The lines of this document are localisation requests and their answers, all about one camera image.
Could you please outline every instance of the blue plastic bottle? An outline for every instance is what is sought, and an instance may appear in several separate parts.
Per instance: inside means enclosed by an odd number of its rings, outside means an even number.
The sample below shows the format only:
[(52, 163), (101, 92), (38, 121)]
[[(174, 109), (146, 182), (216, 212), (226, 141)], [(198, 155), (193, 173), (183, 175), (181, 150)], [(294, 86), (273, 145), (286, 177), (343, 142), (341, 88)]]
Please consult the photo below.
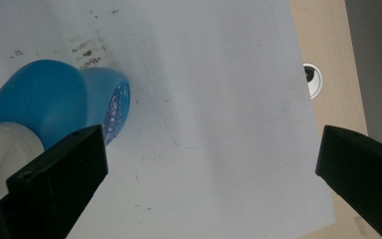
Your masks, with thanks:
[(12, 121), (34, 132), (45, 149), (77, 129), (103, 124), (108, 145), (129, 111), (124, 75), (105, 68), (76, 68), (42, 60), (18, 70), (0, 90), (0, 122)]

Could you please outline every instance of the table surface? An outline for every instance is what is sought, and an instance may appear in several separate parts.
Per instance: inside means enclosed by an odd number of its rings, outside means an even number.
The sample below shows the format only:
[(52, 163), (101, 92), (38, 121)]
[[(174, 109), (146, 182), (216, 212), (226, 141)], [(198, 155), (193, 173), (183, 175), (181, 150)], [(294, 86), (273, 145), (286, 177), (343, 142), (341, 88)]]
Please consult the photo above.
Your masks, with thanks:
[[(313, 100), (318, 132), (326, 124), (367, 134), (344, 0), (290, 0), (302, 59), (320, 67), (323, 88)], [(340, 196), (336, 222), (301, 238), (381, 238)]]

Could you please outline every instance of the bottle label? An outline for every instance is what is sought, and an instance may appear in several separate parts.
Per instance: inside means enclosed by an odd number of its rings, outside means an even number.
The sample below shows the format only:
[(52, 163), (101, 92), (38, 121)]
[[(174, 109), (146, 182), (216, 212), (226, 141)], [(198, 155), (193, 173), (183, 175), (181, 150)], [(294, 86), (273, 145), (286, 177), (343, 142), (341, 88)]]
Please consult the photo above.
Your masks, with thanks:
[(108, 145), (120, 132), (128, 109), (126, 103), (128, 97), (128, 88), (119, 84), (113, 91), (110, 98), (109, 106), (103, 121), (104, 145)]

